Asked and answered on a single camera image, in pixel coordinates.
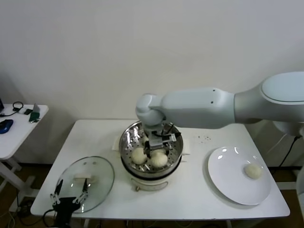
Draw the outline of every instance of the table leg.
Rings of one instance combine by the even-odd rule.
[[[19,177],[17,177],[11,170],[9,170],[2,162],[0,162],[0,175],[5,178],[10,184],[19,190],[18,200],[19,203],[22,202],[24,197],[36,197],[39,190],[31,189],[31,185],[34,182],[35,177],[29,176],[26,182],[23,182]],[[12,203],[9,211],[16,211],[17,198]]]
[[[18,164],[18,162],[16,162],[15,159],[13,159],[12,157],[7,159],[6,162],[12,167],[15,168],[16,170],[20,171],[21,170],[21,166]]]
[[[29,191],[30,186],[27,186],[19,177],[17,177],[10,169],[0,162],[0,175],[5,178],[10,184],[19,190]]]
[[[89,223],[90,223],[90,219],[89,218],[85,219],[84,228],[88,228]]]

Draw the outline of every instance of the floor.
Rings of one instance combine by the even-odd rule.
[[[48,174],[49,167],[24,167],[21,171],[15,172],[21,179],[24,181],[30,175],[35,175],[36,180],[33,183],[32,187],[39,189]],[[290,171],[277,171],[274,174],[274,179],[276,181],[295,181],[295,176]],[[257,224],[255,228],[303,228],[304,222],[301,215],[300,206],[297,200],[297,195],[295,190],[284,190],[282,191],[282,195],[284,196],[289,208],[290,208],[290,216],[286,218],[273,218],[266,219],[261,223]],[[13,228],[13,220],[10,215],[6,213],[14,201],[16,197],[16,189],[7,184],[4,190],[0,193],[0,228],[8,228],[8,224],[10,223],[10,228]],[[15,216],[15,228],[23,228],[26,227],[22,225],[20,219]],[[40,217],[35,217],[29,215],[22,219],[24,224],[37,223],[32,228],[45,228]],[[78,227],[78,224],[83,224],[83,220],[74,219],[73,220],[73,228]],[[241,221],[232,221],[232,225],[235,226]],[[47,218],[48,224],[53,224],[52,218]],[[118,221],[118,220],[91,220],[89,224],[89,228],[100,228],[99,224],[102,224],[103,228],[126,228],[126,221]],[[178,228],[178,227],[189,227],[189,228],[226,228],[225,221],[194,221],[190,224],[190,222],[178,222],[175,221],[128,221],[128,228]]]

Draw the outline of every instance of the white plate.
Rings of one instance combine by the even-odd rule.
[[[244,168],[256,164],[263,169],[262,176],[249,178]],[[209,175],[216,187],[229,199],[244,205],[257,205],[270,193],[270,178],[266,167],[256,156],[238,147],[216,149],[208,160]]]

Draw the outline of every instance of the white table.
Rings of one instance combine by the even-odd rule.
[[[42,119],[48,112],[48,107],[46,105],[38,106],[40,108],[40,119]],[[24,108],[32,109],[33,105],[25,104]],[[12,109],[12,104],[4,104],[4,110],[2,110],[1,113],[4,113],[6,115],[11,114],[13,113]],[[8,117],[1,117],[0,122],[6,119],[11,119],[14,121],[14,123],[7,133],[0,134],[0,160],[6,160],[12,166],[12,170],[9,170],[5,165],[3,165],[3,163],[0,162],[0,175],[5,179],[5,181],[0,186],[0,191],[4,188],[5,184],[9,182],[17,189],[19,189],[19,200],[22,201],[25,196],[36,196],[38,190],[30,188],[35,179],[34,176],[30,176],[26,182],[23,182],[14,174],[14,171],[20,170],[21,167],[12,158],[12,156],[40,121],[38,123],[30,123],[29,115],[19,113]],[[15,211],[16,208],[17,201],[15,200],[9,210]]]
[[[270,195],[258,206],[244,206],[227,200],[209,180],[207,158],[211,151],[220,146],[247,148],[252,155],[263,160],[246,128],[240,124],[218,130],[180,128],[183,139],[189,142],[188,148],[185,148],[188,151],[184,152],[191,155],[172,174],[174,182],[161,191],[136,192],[127,178],[119,153],[112,150],[115,138],[134,122],[77,121],[35,199],[32,214],[41,216],[52,208],[49,195],[54,192],[59,176],[70,164],[83,157],[97,155],[108,159],[113,165],[114,185],[101,205],[86,213],[73,215],[78,218],[227,220],[289,215],[290,210],[273,178]]]

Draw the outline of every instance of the white wall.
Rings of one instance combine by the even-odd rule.
[[[50,108],[18,157],[52,162],[75,120],[135,118],[145,92],[239,92],[304,70],[303,8],[302,0],[0,1],[0,96]],[[264,126],[249,130],[257,138]],[[281,136],[273,131],[261,151]]]

